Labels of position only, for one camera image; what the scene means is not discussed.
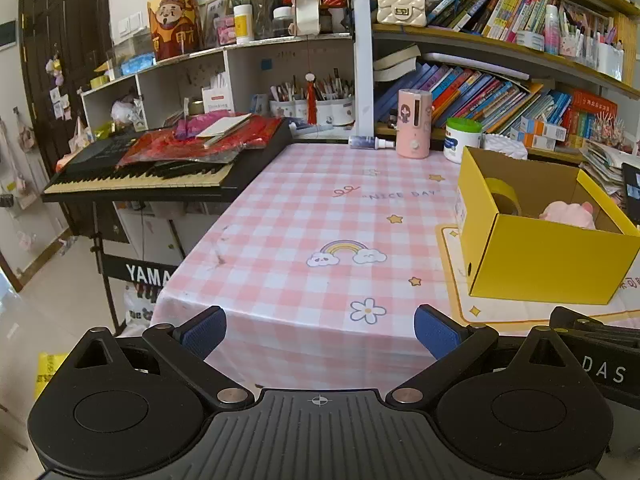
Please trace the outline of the pink paw plush toy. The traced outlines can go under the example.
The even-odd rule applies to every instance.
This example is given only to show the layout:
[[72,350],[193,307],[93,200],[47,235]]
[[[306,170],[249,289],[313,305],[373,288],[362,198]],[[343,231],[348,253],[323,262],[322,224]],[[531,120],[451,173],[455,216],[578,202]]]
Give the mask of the pink paw plush toy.
[[552,202],[539,216],[541,220],[577,226],[581,229],[594,230],[593,206],[588,203],[565,203],[562,200]]

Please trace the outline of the yellow tape roll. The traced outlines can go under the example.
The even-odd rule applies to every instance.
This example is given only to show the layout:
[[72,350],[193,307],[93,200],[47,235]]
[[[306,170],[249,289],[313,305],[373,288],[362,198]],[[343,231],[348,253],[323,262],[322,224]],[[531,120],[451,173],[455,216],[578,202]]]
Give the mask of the yellow tape roll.
[[497,178],[486,178],[485,182],[500,214],[508,214],[509,216],[522,214],[518,196],[511,185]]

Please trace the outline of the yellow cardboard box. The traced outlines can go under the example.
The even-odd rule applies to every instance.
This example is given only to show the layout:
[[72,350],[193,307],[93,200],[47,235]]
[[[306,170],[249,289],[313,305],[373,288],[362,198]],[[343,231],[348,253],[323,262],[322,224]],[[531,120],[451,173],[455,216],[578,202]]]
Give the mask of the yellow cardboard box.
[[[520,216],[500,214],[486,178],[514,188]],[[549,204],[590,203],[594,230],[541,220]],[[473,297],[608,304],[639,253],[639,231],[584,170],[467,148],[456,208]]]

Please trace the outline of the pink checkered tablecloth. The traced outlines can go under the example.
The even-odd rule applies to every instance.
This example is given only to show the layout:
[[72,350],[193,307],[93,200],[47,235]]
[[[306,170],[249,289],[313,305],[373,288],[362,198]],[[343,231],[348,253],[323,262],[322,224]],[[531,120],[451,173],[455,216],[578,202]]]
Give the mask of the pink checkered tablecloth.
[[[228,332],[209,361],[244,384],[381,391],[432,362],[413,329],[421,304],[506,335],[544,324],[560,304],[469,294],[460,166],[439,153],[289,146],[172,274],[154,321],[221,307]],[[608,304],[562,305],[637,327],[639,254]]]

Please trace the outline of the black smartphone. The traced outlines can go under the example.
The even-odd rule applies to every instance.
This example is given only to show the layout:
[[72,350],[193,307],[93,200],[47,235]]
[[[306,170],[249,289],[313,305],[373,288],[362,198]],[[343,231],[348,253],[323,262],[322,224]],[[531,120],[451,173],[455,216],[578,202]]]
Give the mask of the black smartphone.
[[640,214],[640,171],[636,166],[622,163],[626,211],[629,217],[639,218]]

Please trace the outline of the black electronic keyboard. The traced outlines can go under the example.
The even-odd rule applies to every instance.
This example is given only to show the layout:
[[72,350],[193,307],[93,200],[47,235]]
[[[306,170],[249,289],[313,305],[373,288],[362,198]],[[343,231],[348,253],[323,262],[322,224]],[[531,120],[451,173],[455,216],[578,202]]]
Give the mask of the black electronic keyboard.
[[232,202],[292,141],[290,122],[265,148],[242,151],[228,164],[142,162],[124,168],[117,163],[143,133],[93,142],[75,155],[42,192],[48,203],[88,200],[139,202]]

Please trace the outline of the stack of papers and magazines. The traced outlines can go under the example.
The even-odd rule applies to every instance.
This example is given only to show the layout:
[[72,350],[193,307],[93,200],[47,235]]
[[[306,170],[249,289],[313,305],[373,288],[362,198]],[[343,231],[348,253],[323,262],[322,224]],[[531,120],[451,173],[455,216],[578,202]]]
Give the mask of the stack of papers and magazines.
[[590,175],[608,195],[623,195],[624,178],[622,166],[628,164],[639,167],[639,157],[631,155],[616,148],[585,140],[580,149],[582,158],[580,169]]

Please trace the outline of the white quilted purse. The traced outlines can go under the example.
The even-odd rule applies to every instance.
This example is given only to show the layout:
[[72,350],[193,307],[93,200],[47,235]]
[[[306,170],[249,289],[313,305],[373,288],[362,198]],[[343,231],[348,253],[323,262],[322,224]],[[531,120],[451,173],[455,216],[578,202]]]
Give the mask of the white quilted purse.
[[500,134],[485,133],[482,148],[486,151],[503,154],[513,159],[526,160],[528,157],[527,148],[522,142],[512,140],[508,136],[500,136]]

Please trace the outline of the white jar green lid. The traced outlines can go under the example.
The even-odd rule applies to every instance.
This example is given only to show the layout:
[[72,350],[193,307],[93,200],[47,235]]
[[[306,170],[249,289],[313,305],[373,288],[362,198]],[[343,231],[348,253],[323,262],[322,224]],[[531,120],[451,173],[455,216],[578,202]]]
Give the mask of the white jar green lid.
[[444,156],[450,162],[460,164],[465,148],[479,148],[482,144],[482,125],[475,120],[449,117],[446,120]]

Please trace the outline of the red papers pile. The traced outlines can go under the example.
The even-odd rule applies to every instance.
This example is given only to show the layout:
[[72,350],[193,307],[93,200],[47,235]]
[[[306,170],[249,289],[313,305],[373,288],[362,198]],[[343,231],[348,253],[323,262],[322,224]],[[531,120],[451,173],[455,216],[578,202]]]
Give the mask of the red papers pile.
[[117,168],[142,162],[206,162],[228,164],[242,151],[265,148],[283,120],[247,114],[229,132],[204,136],[178,136],[178,128],[143,133],[119,159]]

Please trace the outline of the spray bottle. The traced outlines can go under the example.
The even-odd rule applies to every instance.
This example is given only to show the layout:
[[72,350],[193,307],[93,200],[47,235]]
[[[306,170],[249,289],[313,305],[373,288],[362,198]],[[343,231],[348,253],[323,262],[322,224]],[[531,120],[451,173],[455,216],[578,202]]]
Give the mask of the spray bottle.
[[395,142],[376,136],[350,136],[348,146],[355,150],[393,150]]

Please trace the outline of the orange white medicine box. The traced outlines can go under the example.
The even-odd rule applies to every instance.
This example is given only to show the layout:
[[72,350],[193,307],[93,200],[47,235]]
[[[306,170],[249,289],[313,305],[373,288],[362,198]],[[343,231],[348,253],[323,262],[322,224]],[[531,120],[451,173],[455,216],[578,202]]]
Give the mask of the orange white medicine box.
[[511,128],[509,138],[513,141],[521,142],[526,148],[534,148],[535,150],[553,151],[556,141],[548,136],[540,134],[527,133]]
[[538,119],[522,117],[520,121],[522,133],[534,134],[535,136],[545,136],[555,141],[564,142],[566,140],[566,129],[562,126],[543,122]]

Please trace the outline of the orange white medicine box upper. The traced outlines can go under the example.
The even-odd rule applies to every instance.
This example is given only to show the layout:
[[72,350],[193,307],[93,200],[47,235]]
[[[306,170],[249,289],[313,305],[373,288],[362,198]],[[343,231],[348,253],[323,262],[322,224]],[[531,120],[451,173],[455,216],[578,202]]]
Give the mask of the orange white medicine box upper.
[[543,122],[538,119],[522,117],[520,121],[522,133],[534,134],[535,136],[545,136],[555,141],[564,142],[566,140],[566,129],[562,126]]

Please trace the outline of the pink humidifier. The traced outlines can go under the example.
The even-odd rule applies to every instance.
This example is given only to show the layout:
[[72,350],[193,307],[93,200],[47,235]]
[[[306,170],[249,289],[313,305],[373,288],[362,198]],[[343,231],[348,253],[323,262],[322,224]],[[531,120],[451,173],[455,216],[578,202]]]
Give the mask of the pink humidifier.
[[396,152],[399,156],[424,159],[430,154],[432,95],[428,91],[398,92]]

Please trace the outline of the fortune god figure box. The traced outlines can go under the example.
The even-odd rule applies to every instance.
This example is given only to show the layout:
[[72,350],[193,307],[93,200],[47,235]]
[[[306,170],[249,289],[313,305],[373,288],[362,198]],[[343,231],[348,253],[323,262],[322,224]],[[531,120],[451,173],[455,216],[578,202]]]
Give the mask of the fortune god figure box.
[[201,49],[198,0],[149,0],[148,15],[156,62]]

